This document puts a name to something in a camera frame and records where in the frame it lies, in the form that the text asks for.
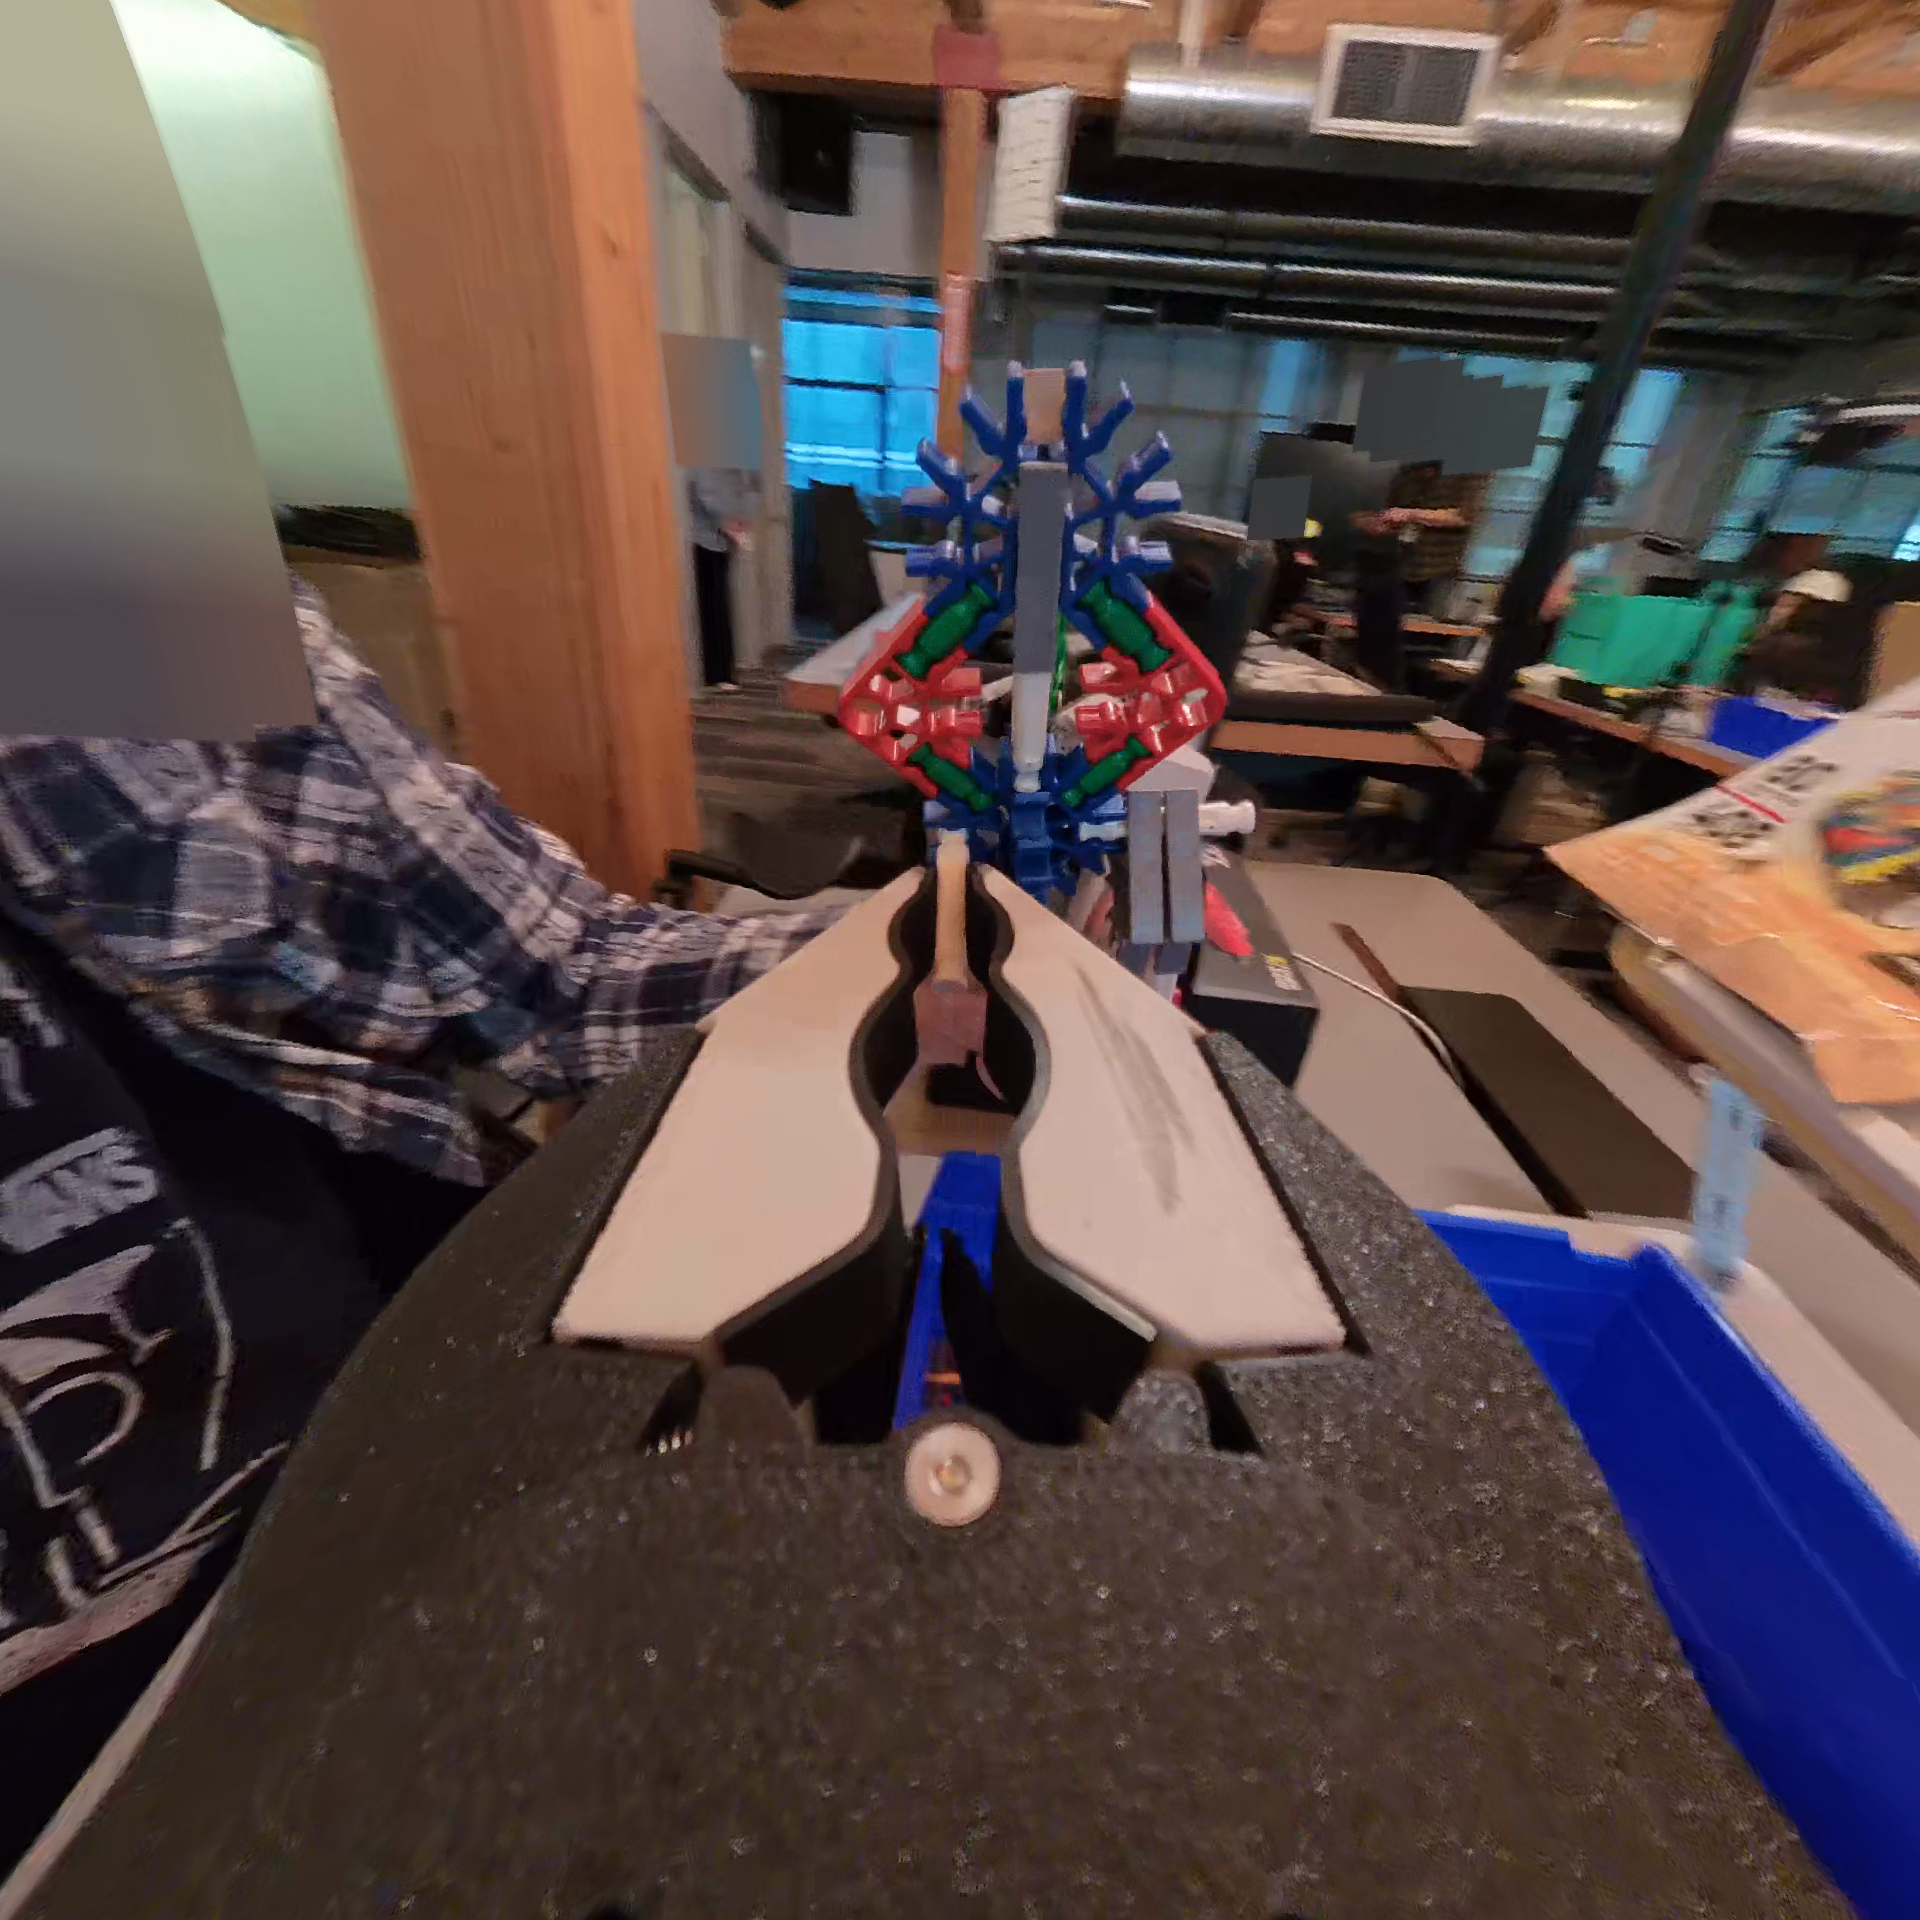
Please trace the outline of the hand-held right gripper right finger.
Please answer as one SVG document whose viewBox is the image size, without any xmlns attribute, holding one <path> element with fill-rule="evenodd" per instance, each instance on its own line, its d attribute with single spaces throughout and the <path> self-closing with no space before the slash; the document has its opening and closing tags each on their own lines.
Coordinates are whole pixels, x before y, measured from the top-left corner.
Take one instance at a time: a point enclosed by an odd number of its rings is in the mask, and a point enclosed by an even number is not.
<svg viewBox="0 0 1920 1920">
<path fill-rule="evenodd" d="M 995 1002 L 1031 1074 L 1001 1152 L 995 1330 L 1110 1421 L 1141 1376 L 1327 1356 L 1344 1315 L 1228 1100 L 1202 1031 L 997 873 Z"/>
</svg>

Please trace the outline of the white stand base blue posts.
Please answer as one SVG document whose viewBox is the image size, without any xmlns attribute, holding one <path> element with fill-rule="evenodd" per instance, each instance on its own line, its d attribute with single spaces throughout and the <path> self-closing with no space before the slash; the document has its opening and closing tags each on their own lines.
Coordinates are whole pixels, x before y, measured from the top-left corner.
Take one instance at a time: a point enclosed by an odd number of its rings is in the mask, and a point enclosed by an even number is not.
<svg viewBox="0 0 1920 1920">
<path fill-rule="evenodd" d="M 1732 1287 L 1744 1263 L 1748 1215 L 1767 1162 L 1762 1106 L 1717 1072 L 1700 1072 L 1700 1137 L 1692 1170 L 1692 1265 L 1705 1285 Z"/>
</svg>

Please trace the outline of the toy kit plastic bag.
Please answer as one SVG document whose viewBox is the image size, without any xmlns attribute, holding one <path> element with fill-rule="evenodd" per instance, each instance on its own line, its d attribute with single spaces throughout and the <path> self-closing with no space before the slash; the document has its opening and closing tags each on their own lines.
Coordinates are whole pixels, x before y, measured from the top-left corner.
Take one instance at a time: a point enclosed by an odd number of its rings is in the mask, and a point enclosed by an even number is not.
<svg viewBox="0 0 1920 1920">
<path fill-rule="evenodd" d="M 1547 857 L 1797 1038 L 1838 1102 L 1918 1100 L 1916 681 Z"/>
</svg>

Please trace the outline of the wooden panel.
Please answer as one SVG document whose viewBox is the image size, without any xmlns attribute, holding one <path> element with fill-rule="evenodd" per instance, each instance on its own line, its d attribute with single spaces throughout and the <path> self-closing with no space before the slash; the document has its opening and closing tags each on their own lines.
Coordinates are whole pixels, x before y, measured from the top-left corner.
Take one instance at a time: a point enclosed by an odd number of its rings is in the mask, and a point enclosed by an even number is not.
<svg viewBox="0 0 1920 1920">
<path fill-rule="evenodd" d="M 463 741 L 644 896 L 697 808 L 632 7 L 311 20 Z"/>
</svg>

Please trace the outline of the black floor stand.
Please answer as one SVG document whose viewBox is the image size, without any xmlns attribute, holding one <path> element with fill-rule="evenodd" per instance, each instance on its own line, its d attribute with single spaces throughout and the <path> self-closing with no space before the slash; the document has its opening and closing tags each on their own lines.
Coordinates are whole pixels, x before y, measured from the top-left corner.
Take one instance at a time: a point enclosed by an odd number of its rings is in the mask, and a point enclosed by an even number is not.
<svg viewBox="0 0 1920 1920">
<path fill-rule="evenodd" d="M 1601 468 L 1648 342 L 1662 323 L 1675 278 L 1703 218 L 1717 154 L 1763 58 L 1772 1 L 1732 1 L 1722 13 L 1685 124 L 1650 182 L 1629 239 L 1619 288 L 1597 332 L 1591 368 L 1547 489 L 1528 524 L 1521 555 L 1501 591 L 1498 627 L 1468 683 L 1456 724 L 1476 733 L 1480 758 L 1447 815 L 1435 861 L 1451 867 L 1476 835 L 1486 761 L 1501 757 L 1501 731 L 1514 672 L 1533 661 L 1551 579 L 1571 555 L 1571 537 Z"/>
</svg>

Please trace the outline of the green wheeled toy model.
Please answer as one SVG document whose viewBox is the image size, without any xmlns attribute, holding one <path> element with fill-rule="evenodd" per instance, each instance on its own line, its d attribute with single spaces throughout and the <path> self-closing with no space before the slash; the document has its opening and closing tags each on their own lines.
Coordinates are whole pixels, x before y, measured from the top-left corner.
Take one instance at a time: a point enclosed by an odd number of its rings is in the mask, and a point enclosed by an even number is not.
<svg viewBox="0 0 1920 1920">
<path fill-rule="evenodd" d="M 836 724 L 914 788 L 935 873 L 997 873 L 1084 930 L 1107 893 L 1120 963 L 1175 997 L 1209 937 L 1207 845 L 1255 815 L 1213 800 L 1225 687 L 1149 589 L 1167 546 L 1131 532 L 1179 508 L 1171 449 L 1104 464 L 1131 412 L 1128 389 L 1094 409 L 1082 362 L 1008 366 L 1001 412 L 961 399 L 983 468 L 921 445 L 902 504 L 942 537 Z"/>
</svg>

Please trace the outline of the blue plastic bin with label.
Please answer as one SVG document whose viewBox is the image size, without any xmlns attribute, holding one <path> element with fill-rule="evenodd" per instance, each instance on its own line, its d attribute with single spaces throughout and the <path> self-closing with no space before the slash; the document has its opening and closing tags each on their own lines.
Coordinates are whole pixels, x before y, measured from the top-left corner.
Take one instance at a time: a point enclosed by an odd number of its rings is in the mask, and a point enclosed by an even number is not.
<svg viewBox="0 0 1920 1920">
<path fill-rule="evenodd" d="M 1916 1914 L 1916 1541 L 1664 1252 L 1267 1165 L 1330 1356 L 900 1550 L 904 1912 Z"/>
</svg>

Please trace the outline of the round wooden board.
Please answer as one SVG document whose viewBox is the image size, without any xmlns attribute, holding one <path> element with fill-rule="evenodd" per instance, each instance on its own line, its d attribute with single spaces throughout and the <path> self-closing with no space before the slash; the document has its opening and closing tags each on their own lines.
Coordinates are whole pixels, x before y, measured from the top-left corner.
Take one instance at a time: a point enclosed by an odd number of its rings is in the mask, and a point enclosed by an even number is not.
<svg viewBox="0 0 1920 1920">
<path fill-rule="evenodd" d="M 1776 1132 L 1918 1260 L 1916 1102 L 1838 1102 L 1782 1027 L 1623 924 L 1614 926 L 1608 956 L 1623 988 L 1744 1091 Z"/>
</svg>

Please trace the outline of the wooden post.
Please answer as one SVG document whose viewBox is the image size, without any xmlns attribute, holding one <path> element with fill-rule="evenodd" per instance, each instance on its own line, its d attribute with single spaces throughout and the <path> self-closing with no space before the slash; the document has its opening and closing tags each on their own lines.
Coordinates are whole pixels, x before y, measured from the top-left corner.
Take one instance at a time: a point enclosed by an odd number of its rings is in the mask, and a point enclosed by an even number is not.
<svg viewBox="0 0 1920 1920">
<path fill-rule="evenodd" d="M 1001 78 L 997 36 L 979 5 L 950 5 L 933 34 L 938 83 L 938 447 L 961 458 L 961 397 L 972 366 L 972 288 L 981 249 L 981 169 Z"/>
</svg>

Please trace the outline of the silver ceiling duct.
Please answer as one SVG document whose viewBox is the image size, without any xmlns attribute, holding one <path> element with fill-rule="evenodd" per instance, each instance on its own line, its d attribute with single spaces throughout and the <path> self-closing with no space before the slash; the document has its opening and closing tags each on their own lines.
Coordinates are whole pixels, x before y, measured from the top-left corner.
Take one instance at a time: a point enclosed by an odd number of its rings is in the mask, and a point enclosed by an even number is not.
<svg viewBox="0 0 1920 1920">
<path fill-rule="evenodd" d="M 1171 48 L 1149 48 L 1124 76 L 1117 151 L 1381 179 L 1411 179 L 1431 165 L 1441 179 L 1643 191 L 1692 107 L 1685 86 L 1550 86 L 1512 75 L 1491 83 L 1461 134 L 1414 138 L 1371 124 L 1323 133 L 1312 124 L 1314 92 L 1310 60 L 1213 60 L 1186 69 Z M 1719 141 L 1711 188 L 1744 205 L 1913 215 L 1916 100 L 1749 92 Z"/>
</svg>

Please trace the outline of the long dark office desk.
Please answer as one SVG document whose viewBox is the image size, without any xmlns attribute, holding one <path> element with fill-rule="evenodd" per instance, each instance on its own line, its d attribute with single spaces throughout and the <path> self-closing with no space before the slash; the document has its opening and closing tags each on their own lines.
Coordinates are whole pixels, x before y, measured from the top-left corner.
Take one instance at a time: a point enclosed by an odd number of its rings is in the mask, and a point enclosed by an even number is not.
<svg viewBox="0 0 1920 1920">
<path fill-rule="evenodd" d="M 1266 636 L 1236 661 L 1223 717 L 1202 736 L 1202 748 L 1407 787 L 1473 781 L 1486 751 L 1480 733 L 1426 697 L 1380 691 Z"/>
</svg>

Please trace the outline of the black flat pad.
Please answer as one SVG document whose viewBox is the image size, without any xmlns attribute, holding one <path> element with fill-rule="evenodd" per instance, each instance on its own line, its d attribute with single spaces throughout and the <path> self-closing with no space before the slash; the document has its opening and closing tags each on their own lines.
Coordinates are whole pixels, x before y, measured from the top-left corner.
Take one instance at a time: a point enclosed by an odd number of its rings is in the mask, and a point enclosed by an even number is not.
<svg viewBox="0 0 1920 1920">
<path fill-rule="evenodd" d="M 1463 1094 L 1554 1212 L 1680 1221 L 1692 1165 L 1509 996 L 1400 986 L 1441 1040 Z"/>
</svg>

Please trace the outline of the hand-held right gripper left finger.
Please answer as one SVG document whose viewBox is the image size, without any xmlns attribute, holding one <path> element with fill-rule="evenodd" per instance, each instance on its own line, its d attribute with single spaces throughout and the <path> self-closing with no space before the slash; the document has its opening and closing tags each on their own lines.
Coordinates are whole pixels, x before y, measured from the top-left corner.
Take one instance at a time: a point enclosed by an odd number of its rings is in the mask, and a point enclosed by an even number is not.
<svg viewBox="0 0 1920 1920">
<path fill-rule="evenodd" d="M 929 875 L 700 1022 L 556 1309 L 556 1342 L 771 1376 L 819 1436 L 887 1436 L 914 1252 L 885 1106 L 916 1058 Z"/>
</svg>

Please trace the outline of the black printed toy box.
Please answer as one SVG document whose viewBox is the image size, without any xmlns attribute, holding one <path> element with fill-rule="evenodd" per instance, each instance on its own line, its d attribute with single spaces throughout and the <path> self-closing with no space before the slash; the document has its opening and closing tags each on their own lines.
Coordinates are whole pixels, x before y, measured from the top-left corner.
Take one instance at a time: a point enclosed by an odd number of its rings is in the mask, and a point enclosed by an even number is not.
<svg viewBox="0 0 1920 1920">
<path fill-rule="evenodd" d="M 1320 997 L 1237 852 L 1202 866 L 1202 939 L 1182 1000 L 1188 1017 L 1236 1038 L 1285 1086 L 1298 1085 Z"/>
</svg>

